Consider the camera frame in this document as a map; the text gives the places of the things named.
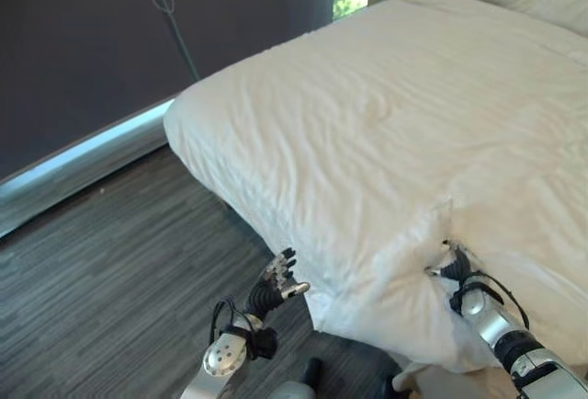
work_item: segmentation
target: gray carpet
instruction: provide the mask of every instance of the gray carpet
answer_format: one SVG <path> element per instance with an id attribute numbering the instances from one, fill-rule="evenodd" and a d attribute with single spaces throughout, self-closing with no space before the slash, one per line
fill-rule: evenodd
<path id="1" fill-rule="evenodd" d="M 177 397 L 212 308 L 238 303 L 271 257 L 261 238 L 162 149 L 0 240 L 0 397 Z M 273 360 L 236 398 L 263 398 L 319 356 L 319 397 L 372 397 L 396 365 L 311 330 L 303 299 L 270 314 Z"/>

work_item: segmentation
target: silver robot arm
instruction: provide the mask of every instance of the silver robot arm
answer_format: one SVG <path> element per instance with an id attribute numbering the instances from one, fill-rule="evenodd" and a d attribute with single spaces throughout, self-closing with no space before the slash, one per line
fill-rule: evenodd
<path id="1" fill-rule="evenodd" d="M 544 348 L 529 331 L 528 318 L 515 298 L 499 281 L 481 271 L 471 271 L 468 249 L 456 242 L 446 246 L 456 260 L 444 268 L 428 268 L 431 276 L 459 281 L 450 300 L 451 308 L 486 342 L 511 375 L 525 399 L 588 399 L 588 383 L 555 353 Z M 516 304 L 523 323 L 509 314 L 494 281 Z"/>
<path id="2" fill-rule="evenodd" d="M 277 334 L 264 328 L 266 315 L 284 301 L 310 288 L 308 282 L 288 284 L 295 252 L 287 249 L 274 258 L 253 286 L 244 311 L 231 300 L 220 301 L 210 329 L 213 341 L 206 350 L 200 370 L 182 393 L 181 399 L 227 399 L 247 376 L 249 362 L 257 357 L 271 359 L 277 350 Z M 215 340 L 216 317 L 223 305 L 231 309 L 231 321 Z"/>

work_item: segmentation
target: black object on floor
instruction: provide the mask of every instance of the black object on floor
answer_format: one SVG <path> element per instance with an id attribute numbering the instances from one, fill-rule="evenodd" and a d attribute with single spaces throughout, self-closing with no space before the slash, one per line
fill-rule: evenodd
<path id="1" fill-rule="evenodd" d="M 301 383 L 307 384 L 312 390 L 319 389 L 319 382 L 321 381 L 322 361 L 318 358 L 311 358 L 302 373 L 300 378 Z"/>
<path id="2" fill-rule="evenodd" d="M 397 392 L 392 387 L 392 379 L 394 379 L 393 375 L 388 375 L 381 384 L 381 389 L 379 394 L 375 396 L 374 399 L 409 399 L 411 395 L 410 390 L 404 390 L 403 392 Z"/>

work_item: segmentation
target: white duvet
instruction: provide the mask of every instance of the white duvet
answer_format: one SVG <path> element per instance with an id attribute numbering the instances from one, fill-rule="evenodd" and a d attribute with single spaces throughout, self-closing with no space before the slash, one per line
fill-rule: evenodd
<path id="1" fill-rule="evenodd" d="M 316 329 L 493 365 L 423 272 L 450 234 L 540 341 L 588 361 L 586 38 L 475 0 L 389 0 L 191 86 L 164 122 L 200 182 L 298 250 Z"/>

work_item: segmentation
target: dark window shade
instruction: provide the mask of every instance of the dark window shade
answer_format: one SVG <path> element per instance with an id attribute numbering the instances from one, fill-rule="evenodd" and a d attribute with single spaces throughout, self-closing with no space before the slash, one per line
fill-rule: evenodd
<path id="1" fill-rule="evenodd" d="M 175 0 L 201 76 L 331 20 L 332 0 Z M 0 178 L 178 92 L 151 0 L 0 0 Z"/>
<path id="2" fill-rule="evenodd" d="M 0 0 L 0 177 L 189 84 L 150 0 Z"/>

